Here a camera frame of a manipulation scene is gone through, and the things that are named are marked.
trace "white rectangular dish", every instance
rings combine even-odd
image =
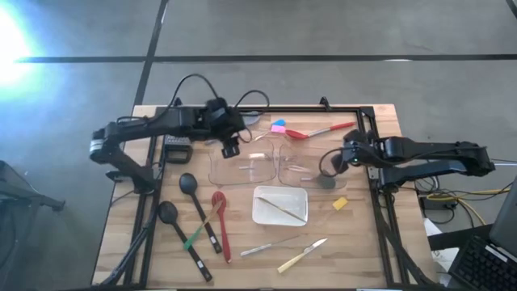
[[[257,197],[269,200],[271,203],[303,218],[309,219],[307,191],[303,188],[258,186],[253,192],[253,211],[251,218],[258,224],[274,226],[304,226],[302,222],[291,215],[269,205]]]

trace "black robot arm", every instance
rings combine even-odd
[[[435,160],[408,167],[396,165],[415,159]],[[373,138],[357,130],[343,138],[339,154],[331,159],[336,173],[352,166],[379,169],[378,188],[395,192],[403,183],[450,173],[483,176],[495,170],[485,147],[462,141],[455,143],[415,142],[407,137]]]
[[[203,108],[170,107],[153,117],[110,122],[93,133],[90,159],[109,163],[132,179],[136,193],[152,192],[157,184],[150,165],[141,166],[120,148],[120,143],[146,137],[170,134],[188,137],[191,141],[217,139],[222,142],[224,158],[239,155],[235,133],[246,129],[236,108],[222,98],[210,99]]]

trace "transparent container lid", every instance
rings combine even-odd
[[[215,185],[262,183],[276,177],[274,146],[265,138],[239,145],[241,153],[223,158],[220,146],[210,151],[208,179]]]
[[[319,163],[329,149],[289,146],[280,147],[279,181],[288,186],[312,189],[339,189],[347,185],[344,175],[333,178],[320,174]],[[330,154],[322,162],[322,170],[327,174],[335,173]]]

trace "black spoon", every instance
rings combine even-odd
[[[201,208],[200,202],[197,200],[197,197],[195,196],[195,190],[197,189],[197,181],[195,180],[195,177],[191,173],[185,173],[179,177],[179,188],[181,189],[181,192],[183,194],[189,195],[192,197],[192,201],[194,201],[195,208],[197,209],[197,212],[200,214],[201,221],[204,221],[207,216],[204,215],[203,208]],[[216,254],[219,254],[223,251],[221,248],[221,245],[217,241],[217,236],[213,232],[212,227],[210,226],[210,223],[207,223],[204,225],[204,228],[207,230],[208,236],[210,238],[210,242],[212,243],[213,249],[216,251]]]
[[[178,210],[176,209],[176,206],[174,206],[169,201],[163,201],[158,206],[158,217],[160,217],[160,220],[165,224],[170,224],[174,227],[176,230],[176,233],[178,233],[179,238],[181,238],[182,242],[185,243],[187,241],[187,237],[183,233],[183,231],[179,228],[177,219],[178,219]],[[206,268],[206,266],[203,264],[203,261],[201,258],[197,255],[197,253],[194,250],[193,246],[190,246],[188,248],[188,252],[191,254],[191,257],[195,261],[195,264],[197,265],[197,268],[200,270],[201,274],[203,275],[204,279],[209,282],[212,280],[212,274],[210,274],[210,271]]]

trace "yellow sponge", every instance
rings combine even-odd
[[[348,203],[348,200],[345,199],[345,197],[341,197],[339,199],[337,199],[333,204],[332,206],[334,206],[334,208],[336,210],[340,210],[343,206],[345,206],[346,204]]]

